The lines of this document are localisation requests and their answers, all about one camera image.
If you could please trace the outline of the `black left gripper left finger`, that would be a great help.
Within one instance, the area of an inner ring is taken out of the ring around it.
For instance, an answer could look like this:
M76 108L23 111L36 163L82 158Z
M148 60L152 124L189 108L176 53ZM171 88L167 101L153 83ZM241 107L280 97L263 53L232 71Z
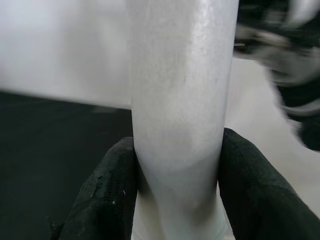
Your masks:
M113 145L83 183L60 240L129 240L138 193L132 137Z

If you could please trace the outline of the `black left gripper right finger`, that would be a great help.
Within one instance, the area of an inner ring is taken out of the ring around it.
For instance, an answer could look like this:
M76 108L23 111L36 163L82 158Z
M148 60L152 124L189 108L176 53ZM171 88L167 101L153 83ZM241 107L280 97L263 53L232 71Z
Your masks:
M320 220L259 149L225 128L220 197L237 240L318 240Z

